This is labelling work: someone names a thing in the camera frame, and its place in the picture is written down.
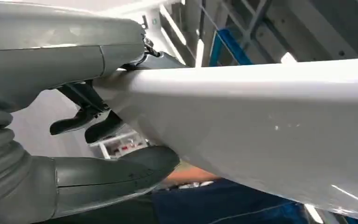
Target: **gray panel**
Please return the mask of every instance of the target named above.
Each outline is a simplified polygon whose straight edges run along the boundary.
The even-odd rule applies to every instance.
[[[310,2],[358,53],[358,2],[355,0],[310,0]]]
[[[138,44],[134,21],[30,3],[0,2],[0,50]]]
[[[0,51],[0,96],[28,106],[41,92],[66,82],[91,79],[103,72],[98,46]]]

